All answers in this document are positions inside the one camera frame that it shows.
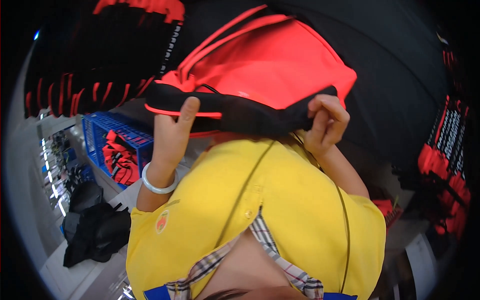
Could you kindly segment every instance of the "blue basket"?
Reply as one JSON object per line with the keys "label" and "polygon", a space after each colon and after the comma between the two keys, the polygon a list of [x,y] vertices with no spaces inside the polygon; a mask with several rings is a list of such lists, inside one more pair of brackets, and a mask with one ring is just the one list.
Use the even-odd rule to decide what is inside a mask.
{"label": "blue basket", "polygon": [[[152,159],[153,136],[145,133],[136,126],[133,120],[122,115],[109,112],[96,112],[86,115],[82,119],[85,135],[85,146],[90,159],[111,177],[107,166],[105,166],[105,157],[102,148],[107,144],[107,134],[110,130],[115,131],[123,137],[125,141],[136,150],[139,177],[142,176],[144,166]],[[118,183],[123,189],[127,186]]]}
{"label": "blue basket", "polygon": [[80,172],[80,176],[82,177],[82,181],[85,182],[85,181],[93,181],[93,182],[96,182],[95,180],[95,175],[93,173],[93,169],[91,166],[83,166],[82,167],[82,171]]}

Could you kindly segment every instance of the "plaid shirt collar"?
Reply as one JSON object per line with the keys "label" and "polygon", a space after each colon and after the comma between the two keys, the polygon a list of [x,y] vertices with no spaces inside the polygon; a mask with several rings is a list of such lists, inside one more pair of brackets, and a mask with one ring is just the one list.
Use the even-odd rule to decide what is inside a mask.
{"label": "plaid shirt collar", "polygon": [[[289,263],[283,259],[276,247],[275,241],[268,230],[268,227],[262,217],[262,208],[258,213],[257,218],[250,224],[250,230],[257,241],[262,245],[265,252],[270,256],[285,272],[290,283],[294,285],[309,299],[322,300],[324,297],[324,286],[318,279],[308,276],[303,270]],[[190,285],[200,281],[210,272],[215,270],[223,258],[230,252],[233,245],[237,242],[239,237],[228,242],[215,252],[205,256],[190,269],[187,278],[182,278],[176,281],[168,282],[166,284],[170,299],[172,300],[191,300],[192,293]]]}

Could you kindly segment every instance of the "red and black bag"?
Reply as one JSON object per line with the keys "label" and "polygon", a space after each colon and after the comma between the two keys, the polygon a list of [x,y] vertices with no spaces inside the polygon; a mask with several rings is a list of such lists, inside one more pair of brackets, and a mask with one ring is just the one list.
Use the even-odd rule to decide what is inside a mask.
{"label": "red and black bag", "polygon": [[113,130],[107,134],[107,144],[102,148],[107,166],[115,182],[131,185],[139,180],[136,150]]}
{"label": "red and black bag", "polygon": [[151,83],[145,106],[178,116],[183,101],[197,96],[192,136],[286,135],[311,128],[307,103],[318,93],[336,95],[345,106],[356,78],[312,28],[262,5],[218,29],[175,71]]}

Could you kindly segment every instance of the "yellow polo shirt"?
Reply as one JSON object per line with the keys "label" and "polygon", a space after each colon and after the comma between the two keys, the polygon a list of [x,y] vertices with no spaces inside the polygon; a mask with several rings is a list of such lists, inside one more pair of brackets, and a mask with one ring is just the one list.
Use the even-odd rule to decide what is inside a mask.
{"label": "yellow polo shirt", "polygon": [[[325,292],[340,291],[347,259],[342,203],[336,186],[302,149],[274,142],[241,192],[271,143],[216,145],[199,157],[166,204],[152,213],[133,209],[126,267],[137,299],[187,278],[196,262],[248,228],[260,207],[280,256],[321,280]],[[341,192],[351,241],[343,292],[367,300],[382,269],[385,220],[369,199]],[[213,273],[190,285],[192,299]]]}

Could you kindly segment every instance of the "embroidered logo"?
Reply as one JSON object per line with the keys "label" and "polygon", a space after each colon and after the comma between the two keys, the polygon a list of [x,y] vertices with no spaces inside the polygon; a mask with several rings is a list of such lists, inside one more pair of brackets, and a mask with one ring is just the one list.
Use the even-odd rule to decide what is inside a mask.
{"label": "embroidered logo", "polygon": [[156,220],[155,229],[156,229],[157,234],[162,233],[162,231],[167,226],[167,221],[168,221],[168,209],[164,210],[163,213],[161,213],[158,216],[158,219]]}

